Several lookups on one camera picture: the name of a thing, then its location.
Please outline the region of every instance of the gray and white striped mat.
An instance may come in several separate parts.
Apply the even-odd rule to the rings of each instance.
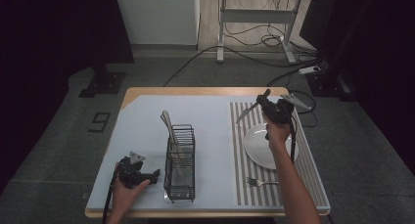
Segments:
[[[264,168],[256,164],[245,151],[244,138],[248,131],[257,124],[265,123],[260,106],[254,108],[238,124],[236,119],[241,112],[254,103],[230,103],[230,120],[233,136],[233,157],[235,161],[236,202],[237,205],[282,206],[278,186],[251,187],[246,183],[247,177],[259,178],[263,181],[278,181],[276,170]],[[297,147],[300,151],[296,160],[296,168],[305,187],[310,192],[319,211],[330,210],[330,205],[320,180],[317,168],[306,142],[297,112],[293,114],[299,124],[297,130]]]

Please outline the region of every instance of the metal wire rack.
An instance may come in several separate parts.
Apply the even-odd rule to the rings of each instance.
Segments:
[[[177,145],[167,141],[164,189],[168,198],[191,200],[195,198],[195,134],[192,125],[172,125]]]

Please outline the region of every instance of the metal desk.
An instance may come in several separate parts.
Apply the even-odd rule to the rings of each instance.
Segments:
[[[291,64],[296,62],[293,55],[293,47],[290,44],[290,36],[293,31],[294,22],[299,12],[301,0],[296,0],[295,7],[292,11],[283,10],[248,10],[248,9],[230,9],[226,8],[226,0],[221,0],[220,18],[219,18],[219,36],[217,45],[217,61],[223,62],[224,35],[223,27],[226,22],[266,22],[266,23],[284,23],[287,25],[285,36],[281,37],[282,46]]]

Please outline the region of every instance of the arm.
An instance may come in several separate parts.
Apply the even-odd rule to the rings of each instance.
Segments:
[[[115,179],[113,191],[113,208],[107,219],[107,224],[120,223],[122,217],[134,204],[138,195],[150,184],[150,180],[146,180],[133,189],[128,189],[122,185],[119,178]]]
[[[321,223],[317,208],[287,153],[285,142],[290,135],[288,124],[279,125],[266,115],[269,149],[277,167],[280,189],[287,218],[292,224]]]

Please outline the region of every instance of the power strip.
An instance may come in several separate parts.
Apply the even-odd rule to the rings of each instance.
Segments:
[[[316,71],[320,71],[321,67],[319,66],[313,66],[313,67],[306,67],[303,69],[299,70],[300,74],[307,74],[307,73],[312,73],[312,72],[316,72]]]

